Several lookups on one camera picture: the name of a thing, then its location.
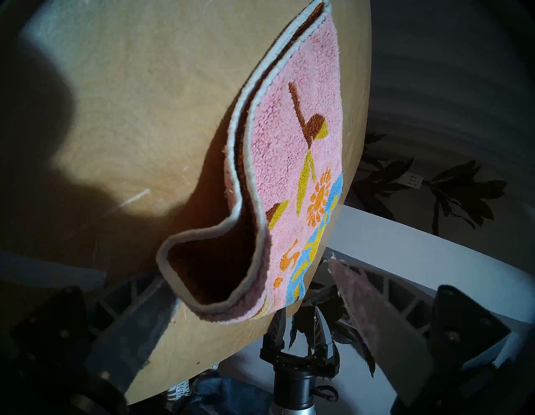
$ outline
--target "jeans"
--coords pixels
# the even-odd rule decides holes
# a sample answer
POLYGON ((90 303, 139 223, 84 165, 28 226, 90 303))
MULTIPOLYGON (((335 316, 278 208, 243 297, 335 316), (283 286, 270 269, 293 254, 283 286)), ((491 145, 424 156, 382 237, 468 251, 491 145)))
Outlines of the jeans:
POLYGON ((248 383, 221 378, 214 372, 197 380, 195 392, 181 407, 180 415, 209 415, 200 405, 212 405, 219 415, 268 415, 273 395, 248 383))

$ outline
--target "label tag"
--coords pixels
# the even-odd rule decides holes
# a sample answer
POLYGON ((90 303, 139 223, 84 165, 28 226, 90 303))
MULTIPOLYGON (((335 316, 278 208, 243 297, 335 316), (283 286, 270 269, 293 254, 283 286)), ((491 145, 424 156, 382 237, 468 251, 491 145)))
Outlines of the label tag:
POLYGON ((399 178, 398 183, 404 184, 405 186, 414 187, 415 189, 419 189, 420 187, 422 187, 423 179, 423 176, 407 172, 399 178))

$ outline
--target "black cable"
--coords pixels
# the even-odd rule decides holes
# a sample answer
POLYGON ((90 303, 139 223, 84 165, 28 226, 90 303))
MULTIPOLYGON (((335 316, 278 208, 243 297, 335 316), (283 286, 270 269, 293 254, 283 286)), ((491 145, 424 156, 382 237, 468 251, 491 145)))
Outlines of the black cable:
POLYGON ((336 402, 338 400, 338 392, 337 392, 337 390, 333 386, 330 386, 330 385, 327 385, 327 384, 326 385, 322 385, 322 386, 316 386, 312 390, 312 394, 317 396, 317 397, 319 397, 319 398, 323 398, 328 402, 336 402), (332 392, 332 395, 324 394, 322 392, 322 390, 328 390, 328 391, 332 392))

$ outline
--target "screw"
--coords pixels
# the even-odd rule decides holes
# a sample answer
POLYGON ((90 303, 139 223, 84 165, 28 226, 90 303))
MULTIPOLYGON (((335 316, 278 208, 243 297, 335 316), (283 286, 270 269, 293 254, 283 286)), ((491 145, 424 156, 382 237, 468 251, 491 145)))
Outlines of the screw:
POLYGON ((446 337, 451 342, 460 342, 461 341, 461 335, 457 333, 454 330, 447 330, 446 331, 446 337))

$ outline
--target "person's leg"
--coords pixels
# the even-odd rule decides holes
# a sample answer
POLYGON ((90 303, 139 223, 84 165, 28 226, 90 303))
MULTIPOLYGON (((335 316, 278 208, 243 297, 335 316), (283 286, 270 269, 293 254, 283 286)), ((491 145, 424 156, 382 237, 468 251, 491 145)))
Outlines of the person's leg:
POLYGON ((203 405, 213 406, 219 415, 268 415, 273 399, 261 388, 218 374, 199 378, 195 396, 203 405))

